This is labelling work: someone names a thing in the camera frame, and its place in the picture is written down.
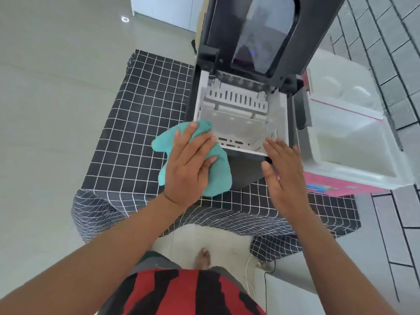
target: black lid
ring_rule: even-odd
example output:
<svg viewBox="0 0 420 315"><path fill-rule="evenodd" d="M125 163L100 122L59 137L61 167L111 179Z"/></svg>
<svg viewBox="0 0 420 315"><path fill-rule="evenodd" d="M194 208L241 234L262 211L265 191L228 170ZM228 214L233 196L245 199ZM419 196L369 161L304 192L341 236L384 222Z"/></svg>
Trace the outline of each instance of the black lid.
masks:
<svg viewBox="0 0 420 315"><path fill-rule="evenodd" d="M280 88L304 72L344 0L210 0L197 64Z"/></svg>

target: brick wall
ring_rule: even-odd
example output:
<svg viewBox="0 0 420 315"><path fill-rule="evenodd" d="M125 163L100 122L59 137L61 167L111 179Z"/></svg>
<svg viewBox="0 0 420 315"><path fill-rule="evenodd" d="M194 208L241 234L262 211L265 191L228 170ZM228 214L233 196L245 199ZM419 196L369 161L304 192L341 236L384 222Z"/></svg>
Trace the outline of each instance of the brick wall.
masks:
<svg viewBox="0 0 420 315"><path fill-rule="evenodd" d="M420 0L346 0L323 49L371 70L417 185L373 194L397 299L420 307Z"/></svg>

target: table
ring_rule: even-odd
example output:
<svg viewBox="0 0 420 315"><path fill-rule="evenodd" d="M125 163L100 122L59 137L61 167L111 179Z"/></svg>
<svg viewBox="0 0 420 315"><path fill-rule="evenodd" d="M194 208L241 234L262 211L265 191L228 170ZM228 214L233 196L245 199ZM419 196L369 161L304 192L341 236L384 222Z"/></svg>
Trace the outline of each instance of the table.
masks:
<svg viewBox="0 0 420 315"><path fill-rule="evenodd" d="M151 53L136 50L130 57L92 162L73 200L72 217L85 242L129 217L163 190L158 174L166 156L153 151L151 142L183 121L192 74L192 65ZM360 227L352 196L309 193L308 197L334 236ZM240 191L201 197L162 236L190 223L254 236L250 252L261 262L302 250L290 224L274 209L264 179Z"/></svg>

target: fingernail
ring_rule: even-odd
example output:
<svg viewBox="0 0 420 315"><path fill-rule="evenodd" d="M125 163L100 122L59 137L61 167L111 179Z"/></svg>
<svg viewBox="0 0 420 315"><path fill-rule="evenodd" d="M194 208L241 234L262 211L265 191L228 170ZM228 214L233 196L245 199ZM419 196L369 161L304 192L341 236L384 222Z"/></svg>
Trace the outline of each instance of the fingernail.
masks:
<svg viewBox="0 0 420 315"><path fill-rule="evenodd" d="M263 162L261 163L261 168L262 168L263 170L267 170L267 169L270 169L270 168L271 168L271 165L270 165L268 162L263 161Z"/></svg>

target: microfiber cleaning cloth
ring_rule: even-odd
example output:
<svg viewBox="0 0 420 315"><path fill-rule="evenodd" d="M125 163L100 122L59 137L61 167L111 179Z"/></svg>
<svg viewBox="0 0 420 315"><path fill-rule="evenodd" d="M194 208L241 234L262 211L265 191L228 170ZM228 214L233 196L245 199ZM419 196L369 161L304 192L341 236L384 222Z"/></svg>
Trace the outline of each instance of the microfiber cleaning cloth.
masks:
<svg viewBox="0 0 420 315"><path fill-rule="evenodd" d="M198 128L192 135L191 139L202 133L211 131L213 128L211 121L201 120L197 121L197 124ZM169 157L173 147L175 132L179 129L182 134L188 125L189 122L182 122L157 136L152 142L153 150L157 152L165 152ZM228 163L228 155L218 143L210 149L206 159L212 156L217 156L218 158L210 167L209 183L207 188L204 189L203 196L217 196L218 194L228 191L232 187L232 175ZM166 164L162 167L159 173L158 181L160 186L165 185Z"/></svg>

